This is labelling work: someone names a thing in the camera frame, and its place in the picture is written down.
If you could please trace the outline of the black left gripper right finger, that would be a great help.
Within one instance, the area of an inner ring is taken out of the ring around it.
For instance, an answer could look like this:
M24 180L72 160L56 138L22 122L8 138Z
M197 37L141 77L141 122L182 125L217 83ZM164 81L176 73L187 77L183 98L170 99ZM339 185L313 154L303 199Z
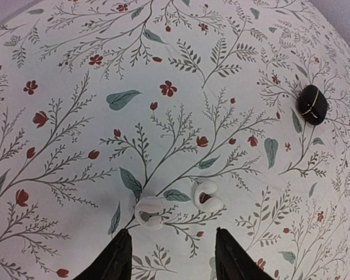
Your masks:
M231 233L219 227L216 230L215 267L217 280L272 280Z

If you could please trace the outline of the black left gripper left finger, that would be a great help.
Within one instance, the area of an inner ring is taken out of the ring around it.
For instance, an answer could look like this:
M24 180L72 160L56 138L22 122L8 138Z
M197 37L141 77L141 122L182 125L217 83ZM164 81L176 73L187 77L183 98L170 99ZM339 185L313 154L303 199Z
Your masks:
M121 229L97 258L74 280L130 280L132 237Z

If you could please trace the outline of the black earbuds charging case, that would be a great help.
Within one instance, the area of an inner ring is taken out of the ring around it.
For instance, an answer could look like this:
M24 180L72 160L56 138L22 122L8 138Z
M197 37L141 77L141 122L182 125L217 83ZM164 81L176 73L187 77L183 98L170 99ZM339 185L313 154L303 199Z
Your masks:
M303 119L313 126L320 125L326 118L327 99L317 86L307 85L297 98L296 106Z

